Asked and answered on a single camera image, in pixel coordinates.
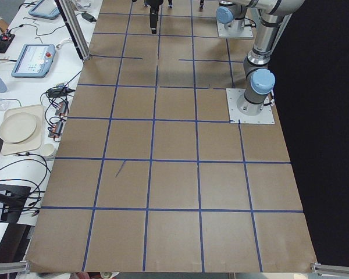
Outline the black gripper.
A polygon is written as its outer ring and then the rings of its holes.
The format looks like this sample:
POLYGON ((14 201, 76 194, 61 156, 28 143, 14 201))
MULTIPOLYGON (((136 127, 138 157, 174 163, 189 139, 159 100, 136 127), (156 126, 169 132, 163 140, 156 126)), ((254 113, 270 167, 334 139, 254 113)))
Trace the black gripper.
POLYGON ((147 0, 147 4, 150 6, 149 25, 150 25, 151 33, 156 34, 159 7, 163 4, 163 0, 147 0))

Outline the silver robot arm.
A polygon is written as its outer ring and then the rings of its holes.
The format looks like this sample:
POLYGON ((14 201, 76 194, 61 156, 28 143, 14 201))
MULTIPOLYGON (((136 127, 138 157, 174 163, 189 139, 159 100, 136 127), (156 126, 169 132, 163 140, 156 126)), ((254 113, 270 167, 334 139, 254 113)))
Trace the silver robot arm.
POLYGON ((229 35, 242 36, 247 32, 251 32, 251 27, 245 24, 245 11, 238 16, 235 16, 230 23, 224 24, 224 29, 229 35))
POLYGON ((166 17, 162 21, 159 83, 191 87, 201 120, 225 121, 231 113, 254 117, 268 110, 272 85, 262 76, 279 39, 283 22, 301 1, 220 1, 206 25, 218 36, 201 34, 202 20, 166 17))

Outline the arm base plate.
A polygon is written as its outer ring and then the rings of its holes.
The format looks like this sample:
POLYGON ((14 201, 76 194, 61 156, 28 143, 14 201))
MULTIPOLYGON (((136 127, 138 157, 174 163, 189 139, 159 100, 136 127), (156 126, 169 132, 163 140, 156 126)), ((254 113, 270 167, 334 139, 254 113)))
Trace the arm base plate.
POLYGON ((252 40, 254 35, 252 33, 251 21, 248 18, 241 20, 233 20, 228 24, 217 22, 218 36, 221 38, 235 38, 240 40, 252 40))
POLYGON ((243 88, 227 88, 227 105, 231 124, 275 124, 269 97, 260 104, 249 103, 243 88))

